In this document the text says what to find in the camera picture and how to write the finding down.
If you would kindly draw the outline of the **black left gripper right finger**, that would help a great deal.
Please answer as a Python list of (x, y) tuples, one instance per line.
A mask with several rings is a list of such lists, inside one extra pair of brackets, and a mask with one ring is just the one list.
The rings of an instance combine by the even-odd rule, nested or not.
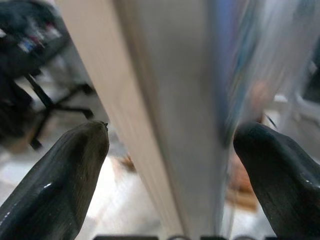
[(292, 138), (257, 122), (240, 124), (233, 147), (278, 237), (320, 235), (320, 166)]

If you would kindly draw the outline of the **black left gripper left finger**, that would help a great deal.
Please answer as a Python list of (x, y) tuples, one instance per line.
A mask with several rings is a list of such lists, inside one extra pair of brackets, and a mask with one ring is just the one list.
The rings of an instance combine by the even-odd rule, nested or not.
[(108, 124), (103, 121), (64, 133), (1, 205), (1, 239), (75, 239), (109, 146)]

